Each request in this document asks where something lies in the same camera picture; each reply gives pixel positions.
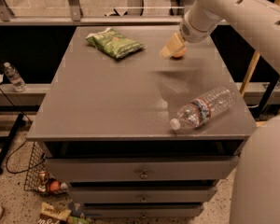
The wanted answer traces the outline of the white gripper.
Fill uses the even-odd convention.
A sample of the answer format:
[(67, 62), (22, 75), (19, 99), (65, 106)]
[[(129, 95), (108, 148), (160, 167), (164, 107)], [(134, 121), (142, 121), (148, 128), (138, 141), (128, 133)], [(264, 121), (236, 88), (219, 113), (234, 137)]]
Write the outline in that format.
[(194, 28), (186, 17), (180, 22), (179, 31), (180, 33), (173, 33), (165, 46), (161, 49), (161, 56), (163, 58), (173, 57), (175, 53), (186, 46), (185, 41), (189, 43), (198, 43), (206, 39), (212, 33), (212, 30), (200, 31)]

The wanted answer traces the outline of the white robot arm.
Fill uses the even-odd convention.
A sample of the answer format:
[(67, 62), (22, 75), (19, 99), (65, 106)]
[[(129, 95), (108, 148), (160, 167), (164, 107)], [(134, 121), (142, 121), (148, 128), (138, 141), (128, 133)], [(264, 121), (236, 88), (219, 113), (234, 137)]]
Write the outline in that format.
[[(280, 6), (267, 0), (194, 0), (180, 35), (161, 50), (208, 37), (226, 21), (280, 75)], [(259, 126), (242, 149), (233, 182), (230, 224), (280, 224), (280, 115)]]

